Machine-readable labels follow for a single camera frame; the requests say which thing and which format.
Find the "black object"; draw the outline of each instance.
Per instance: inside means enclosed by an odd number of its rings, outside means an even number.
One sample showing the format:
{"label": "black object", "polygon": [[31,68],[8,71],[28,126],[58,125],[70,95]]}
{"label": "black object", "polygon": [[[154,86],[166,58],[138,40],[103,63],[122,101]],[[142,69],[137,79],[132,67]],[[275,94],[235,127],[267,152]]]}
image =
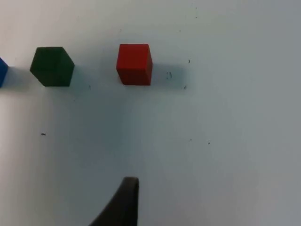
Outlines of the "black object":
{"label": "black object", "polygon": [[124,178],[101,214],[90,226],[137,226],[139,179]]}
{"label": "black object", "polygon": [[31,73],[44,86],[70,86],[74,63],[63,47],[38,47]]}

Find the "wooden block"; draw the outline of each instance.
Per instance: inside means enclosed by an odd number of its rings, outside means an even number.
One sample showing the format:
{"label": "wooden block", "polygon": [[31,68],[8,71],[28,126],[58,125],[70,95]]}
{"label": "wooden block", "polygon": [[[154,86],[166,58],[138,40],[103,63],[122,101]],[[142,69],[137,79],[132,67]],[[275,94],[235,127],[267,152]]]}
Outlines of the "wooden block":
{"label": "wooden block", "polygon": [[148,44],[121,44],[117,72],[124,85],[149,86],[152,59]]}
{"label": "wooden block", "polygon": [[0,87],[2,87],[7,72],[8,65],[0,58]]}
{"label": "wooden block", "polygon": [[70,86],[73,69],[63,47],[38,47],[30,71],[44,86]]}

